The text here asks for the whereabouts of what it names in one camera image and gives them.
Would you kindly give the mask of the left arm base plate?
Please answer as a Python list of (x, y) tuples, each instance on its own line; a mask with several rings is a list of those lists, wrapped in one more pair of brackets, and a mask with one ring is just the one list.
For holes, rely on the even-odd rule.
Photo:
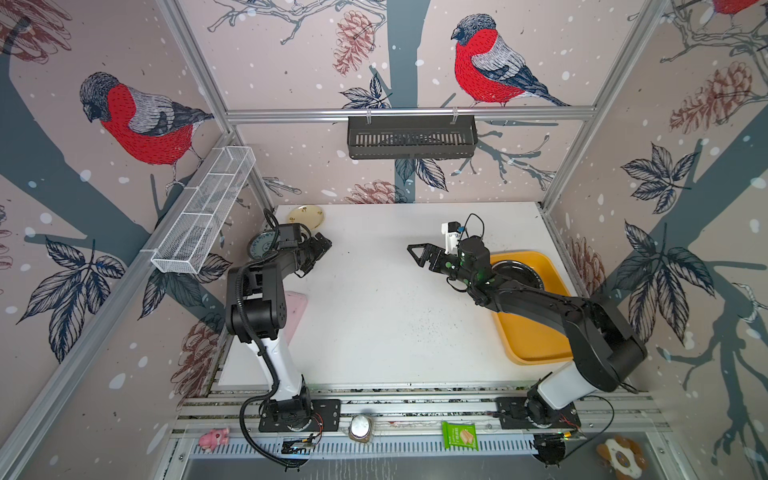
[(260, 415), (260, 433), (319, 433), (337, 432), (341, 418), (339, 399), (311, 401), (311, 412), (299, 408), (293, 401), (271, 401)]

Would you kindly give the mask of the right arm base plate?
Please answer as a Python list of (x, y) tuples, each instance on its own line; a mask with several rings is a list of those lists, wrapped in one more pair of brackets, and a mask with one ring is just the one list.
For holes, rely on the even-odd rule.
[(581, 428), (581, 421), (573, 403), (555, 410), (543, 400), (513, 396), (498, 397), (495, 404), (496, 417), (504, 430)]

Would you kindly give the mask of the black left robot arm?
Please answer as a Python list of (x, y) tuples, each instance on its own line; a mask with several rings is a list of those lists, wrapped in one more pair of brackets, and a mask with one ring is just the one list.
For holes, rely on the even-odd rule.
[(306, 275), (331, 248), (303, 224), (280, 224), (254, 238), (250, 261), (228, 272), (225, 327), (256, 356), (268, 382), (256, 399), (261, 432), (320, 429), (322, 417), (281, 336), (289, 317), (284, 279)]

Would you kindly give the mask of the black small plate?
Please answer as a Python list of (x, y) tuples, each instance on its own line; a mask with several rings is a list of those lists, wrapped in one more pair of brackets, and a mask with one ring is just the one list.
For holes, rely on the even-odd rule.
[(544, 283), (530, 266), (517, 260), (503, 260), (492, 266), (492, 271), (504, 281), (516, 281), (529, 288), (543, 290)]

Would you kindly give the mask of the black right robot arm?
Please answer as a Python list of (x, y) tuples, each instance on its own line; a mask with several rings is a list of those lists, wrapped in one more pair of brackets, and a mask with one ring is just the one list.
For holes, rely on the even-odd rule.
[(494, 266), (479, 236), (460, 240), (452, 251), (430, 243), (410, 244), (407, 251), (418, 266), (463, 284), (461, 291), (476, 305), (521, 316), (567, 338), (572, 360), (526, 394), (526, 416), (536, 426), (553, 424), (571, 403), (595, 391), (615, 391), (647, 357), (627, 320), (590, 299), (546, 291), (525, 264)]

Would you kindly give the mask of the yellow small plate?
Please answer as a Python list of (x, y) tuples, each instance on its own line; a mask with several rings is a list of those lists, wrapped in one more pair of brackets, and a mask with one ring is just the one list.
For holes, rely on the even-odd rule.
[(298, 206), (286, 215), (287, 223), (302, 224), (310, 231), (317, 231), (324, 220), (325, 212), (317, 205)]

